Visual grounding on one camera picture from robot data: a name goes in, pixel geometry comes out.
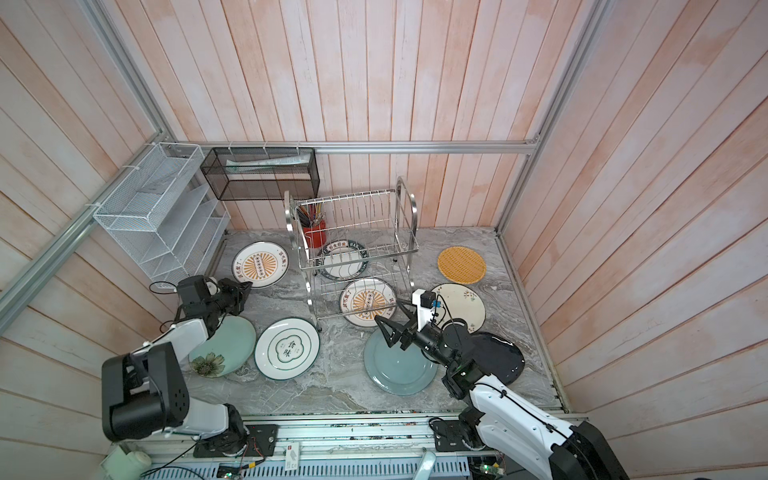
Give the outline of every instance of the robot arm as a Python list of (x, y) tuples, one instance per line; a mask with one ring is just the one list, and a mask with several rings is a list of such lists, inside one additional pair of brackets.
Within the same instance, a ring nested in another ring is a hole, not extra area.
[(376, 323), (390, 348), (399, 343), (405, 350), (413, 343), (446, 367), (443, 385), (451, 396), (469, 403), (459, 416), (468, 447), (499, 450), (541, 480), (629, 479), (594, 426), (559, 419), (506, 387), (500, 378), (514, 381), (517, 376), (509, 375), (509, 365), (520, 362), (521, 369), (521, 359), (489, 359), (483, 348), (474, 348), (476, 337), (461, 319), (452, 319), (442, 329), (432, 319), (426, 322), (426, 304), (436, 299), (434, 293), (416, 292), (419, 298), (414, 295), (413, 305), (398, 303), (409, 318), (405, 325), (382, 316)]
[[(240, 414), (231, 405), (190, 398), (179, 362), (216, 332), (220, 318), (243, 311), (250, 286), (227, 279), (216, 284), (202, 276), (182, 280), (177, 286), (181, 306), (170, 329), (141, 348), (104, 362), (102, 428), (108, 439), (177, 433), (196, 436), (206, 448), (223, 455), (242, 450), (247, 431)], [(182, 310), (185, 319), (179, 321)]]

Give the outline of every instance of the pink wooden wall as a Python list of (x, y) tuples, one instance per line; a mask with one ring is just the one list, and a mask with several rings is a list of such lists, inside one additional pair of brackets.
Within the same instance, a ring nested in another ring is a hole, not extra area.
[[(155, 133), (77, 2), (0, 2), (0, 289)], [(6, 478), (90, 478), (109, 446), (101, 364), (176, 300), (101, 229), (0, 339)]]
[[(187, 141), (524, 140), (593, 0), (105, 0)], [(322, 194), (408, 178), (424, 227), (495, 225), (517, 155), (320, 155)], [(239, 229), (280, 202), (229, 203)]]
[(768, 477), (766, 25), (766, 0), (618, 2), (504, 232), (634, 478)]

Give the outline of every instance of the dish rack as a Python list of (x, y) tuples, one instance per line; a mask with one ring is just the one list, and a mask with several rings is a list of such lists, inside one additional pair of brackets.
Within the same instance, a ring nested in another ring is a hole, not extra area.
[(189, 185), (202, 162), (199, 145), (157, 144), (94, 214), (153, 282), (204, 272), (229, 224), (206, 184)]
[[(398, 178), (394, 189), (310, 200), (295, 200), (290, 192), (286, 192), (283, 202), (291, 245), (299, 257), (299, 268), (306, 281), (307, 303), (318, 330), (319, 320), (396, 306), (393, 300), (343, 312), (341, 296), (352, 282), (360, 282), (358, 285), (365, 288), (368, 283), (373, 285), (376, 280), (381, 280), (392, 288), (397, 299), (410, 301), (413, 291), (411, 256), (419, 250), (416, 241), (419, 215), (415, 196), (402, 177)], [(301, 212), (307, 210), (322, 212), (323, 222), (309, 229), (303, 227)], [(313, 239), (317, 242), (320, 238), (321, 244), (313, 244)], [(366, 261), (367, 267), (359, 276), (331, 280), (319, 274), (325, 258), (320, 247), (337, 240), (354, 240), (365, 247), (368, 256), (364, 260), (333, 262), (333, 266), (342, 266)]]

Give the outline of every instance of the white floral plate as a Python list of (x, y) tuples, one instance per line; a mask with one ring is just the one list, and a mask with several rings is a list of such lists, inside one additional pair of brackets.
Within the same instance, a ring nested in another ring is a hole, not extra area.
[(395, 292), (378, 278), (361, 278), (346, 286), (339, 303), (342, 313), (381, 307), (367, 312), (350, 313), (346, 319), (357, 326), (376, 326), (374, 317), (390, 318), (395, 314)]
[(273, 380), (304, 373), (317, 358), (320, 338), (311, 323), (300, 318), (278, 320), (261, 334), (253, 356), (256, 366)]
[[(442, 296), (441, 299), (438, 298), (438, 301), (448, 305), (448, 310), (451, 310), (453, 318), (460, 318), (467, 322), (467, 329), (470, 333), (479, 330), (485, 322), (485, 305), (478, 294), (466, 286), (457, 283), (443, 283), (433, 288), (432, 291)], [(437, 309), (436, 321), (438, 326), (442, 327), (450, 318), (445, 307), (440, 306)]]
[(277, 282), (288, 271), (288, 253), (277, 243), (256, 242), (243, 248), (232, 263), (238, 282), (253, 282), (252, 288), (264, 288)]

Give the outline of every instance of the white label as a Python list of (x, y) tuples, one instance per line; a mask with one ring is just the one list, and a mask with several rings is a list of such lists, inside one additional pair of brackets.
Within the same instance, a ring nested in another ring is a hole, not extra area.
[(294, 442), (286, 447), (286, 472), (299, 468), (299, 443)]

